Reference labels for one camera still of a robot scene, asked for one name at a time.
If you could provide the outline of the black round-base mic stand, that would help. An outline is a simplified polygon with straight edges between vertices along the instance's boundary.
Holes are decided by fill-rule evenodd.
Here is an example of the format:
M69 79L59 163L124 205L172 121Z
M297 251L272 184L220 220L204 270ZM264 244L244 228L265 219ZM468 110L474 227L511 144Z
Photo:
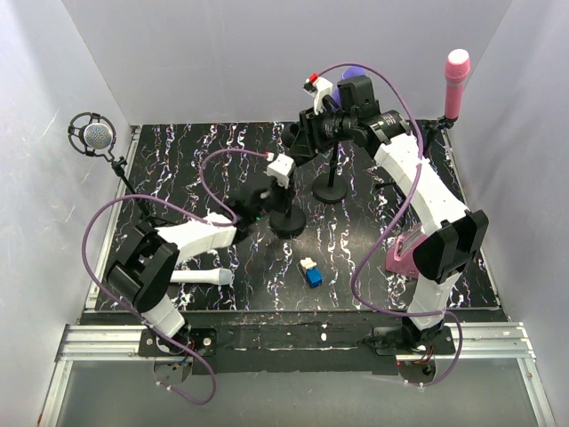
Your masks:
M291 204L289 205L287 212L271 212L269 215L269 226L279 238L297 237L306 227L305 214L293 203L294 197L296 196L294 170L289 186L289 188L291 188Z

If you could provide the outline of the white handheld microphone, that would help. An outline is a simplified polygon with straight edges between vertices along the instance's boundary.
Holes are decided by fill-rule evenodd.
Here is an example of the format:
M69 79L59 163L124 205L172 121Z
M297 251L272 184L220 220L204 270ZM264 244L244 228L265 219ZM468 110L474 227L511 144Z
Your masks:
M231 285L234 274L229 269L216 268L212 270L175 270L170 278L173 284L207 284L215 286Z

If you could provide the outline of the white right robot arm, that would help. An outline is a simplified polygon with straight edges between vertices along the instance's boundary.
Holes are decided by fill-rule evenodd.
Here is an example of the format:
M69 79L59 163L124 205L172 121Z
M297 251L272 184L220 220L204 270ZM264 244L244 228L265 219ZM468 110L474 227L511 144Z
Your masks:
M422 353L444 324L452 288L476 257L488 218L481 210L470 211L446 187L422 157L420 134L410 122L395 110L381 111L369 77L350 77L333 85L314 74L303 88L313 106L282 134L296 165L328 151L336 141L352 141L389 174L419 217L423 240L412 250L418 278L402 320L402 341L410 352Z

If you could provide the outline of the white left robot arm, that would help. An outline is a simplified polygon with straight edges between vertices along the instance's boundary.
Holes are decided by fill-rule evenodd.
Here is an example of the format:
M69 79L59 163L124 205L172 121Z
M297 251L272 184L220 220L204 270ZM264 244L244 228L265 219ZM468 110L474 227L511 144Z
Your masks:
M226 213L155 228L136 225L107 267L104 284L128 301L134 312L159 333L158 344L169 355L182 354L189 344L185 320L167 296L175 267L213 249L236 245L251 234L252 225L269 214L284 219L290 190L274 179L243 187L228 197Z

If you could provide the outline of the black stand with purple mic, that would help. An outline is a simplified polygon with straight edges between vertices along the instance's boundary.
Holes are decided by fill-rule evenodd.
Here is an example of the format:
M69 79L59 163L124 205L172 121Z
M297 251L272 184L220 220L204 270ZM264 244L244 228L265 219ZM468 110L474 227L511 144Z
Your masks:
M312 183L313 196L328 205L340 203L348 194L347 182L337 174L339 142L333 144L328 174L319 174Z

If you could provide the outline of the purple handheld microphone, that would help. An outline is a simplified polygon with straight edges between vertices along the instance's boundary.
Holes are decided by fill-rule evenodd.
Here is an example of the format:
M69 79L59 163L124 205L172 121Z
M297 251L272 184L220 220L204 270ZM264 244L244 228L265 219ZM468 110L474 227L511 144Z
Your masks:
M361 86L365 86L363 81L365 71L358 66L351 66L341 75L341 80L333 90L332 98L339 108L349 110L353 105L360 103Z

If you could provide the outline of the black tripod stand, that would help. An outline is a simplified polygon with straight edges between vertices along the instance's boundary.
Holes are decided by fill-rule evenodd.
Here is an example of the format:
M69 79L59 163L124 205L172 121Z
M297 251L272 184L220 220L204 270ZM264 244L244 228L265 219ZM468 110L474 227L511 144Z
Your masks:
M131 195L134 195L136 193L136 190L134 189L134 187L132 186L132 184L130 183L125 174L124 168L127 165L126 159L124 157L120 157L118 160L112 160L110 164L115 175L122 181L128 192ZM135 203L140 210L140 219L143 222L147 222L149 225L151 225L154 228L174 225L174 222L172 221L153 215L153 213L150 211L150 208L148 207L146 199L136 199Z
M457 118L448 118L441 116L436 120L425 120L421 126L421 135L423 137L423 153L426 153L430 145L435 141L437 135L443 130L451 129Z

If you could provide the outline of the black left tripod stand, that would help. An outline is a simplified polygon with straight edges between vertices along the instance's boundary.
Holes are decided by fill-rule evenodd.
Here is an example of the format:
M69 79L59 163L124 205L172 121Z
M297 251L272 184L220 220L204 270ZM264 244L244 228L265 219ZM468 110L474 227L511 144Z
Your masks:
M118 160L112 160L110 164L115 175L122 181L128 192L131 195L134 195L136 193L136 190L134 189L134 187L132 186L132 184L130 183L125 174L124 168L127 165L126 159L124 157L120 157ZM150 208L148 207L146 199L136 199L135 203L140 210L140 219L143 222L147 222L149 225L151 225L154 228L174 225L174 222L172 221L153 215L153 213L150 211Z

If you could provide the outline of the pink handheld microphone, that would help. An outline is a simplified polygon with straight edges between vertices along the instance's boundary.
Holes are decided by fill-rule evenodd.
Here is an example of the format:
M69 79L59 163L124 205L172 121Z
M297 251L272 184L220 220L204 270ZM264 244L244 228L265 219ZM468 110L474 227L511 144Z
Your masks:
M470 73L470 57L465 49L449 52L445 63L445 117L456 120L460 114L464 86Z

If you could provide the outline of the blue and white block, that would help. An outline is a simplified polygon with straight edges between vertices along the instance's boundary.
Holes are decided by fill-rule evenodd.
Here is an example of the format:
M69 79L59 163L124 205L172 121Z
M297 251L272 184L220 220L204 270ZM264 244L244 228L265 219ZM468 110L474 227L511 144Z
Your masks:
M302 273L311 288L319 287L323 282L323 276L317 267L317 263L307 257L301 259L300 266Z

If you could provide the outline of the pink box holder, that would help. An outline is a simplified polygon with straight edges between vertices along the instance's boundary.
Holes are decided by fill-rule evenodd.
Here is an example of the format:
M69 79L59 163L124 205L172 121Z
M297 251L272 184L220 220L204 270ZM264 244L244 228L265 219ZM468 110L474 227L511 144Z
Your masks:
M413 259L413 251L427 238L421 225L399 235L390 246L385 262L388 272L416 279L419 271Z

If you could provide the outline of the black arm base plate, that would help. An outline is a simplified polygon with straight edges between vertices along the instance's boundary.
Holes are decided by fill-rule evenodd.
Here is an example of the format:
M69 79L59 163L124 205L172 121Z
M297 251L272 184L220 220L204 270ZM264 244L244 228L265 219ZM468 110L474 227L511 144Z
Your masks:
M381 326L304 321L292 324L186 326L173 337L202 356L217 374L292 372L371 372L396 375L397 356L431 362L452 356L450 329L433 343L410 343L399 321Z

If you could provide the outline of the silver studio mic shock mount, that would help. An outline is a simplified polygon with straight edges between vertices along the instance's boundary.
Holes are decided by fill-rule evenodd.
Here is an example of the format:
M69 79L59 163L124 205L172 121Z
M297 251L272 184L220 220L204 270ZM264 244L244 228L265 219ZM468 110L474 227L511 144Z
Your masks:
M115 160L116 129L99 113L83 112L74 116L68 124L68 142L81 155L101 157L109 163Z

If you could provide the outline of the aluminium frame rail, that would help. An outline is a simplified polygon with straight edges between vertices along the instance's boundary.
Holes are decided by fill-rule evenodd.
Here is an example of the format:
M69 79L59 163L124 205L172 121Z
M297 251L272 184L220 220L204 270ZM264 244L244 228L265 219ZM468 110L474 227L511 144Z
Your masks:
M216 374L176 367L124 314L87 314L61 339L42 426L553 426L523 324L462 327L459 359L382 356L375 313L189 315Z

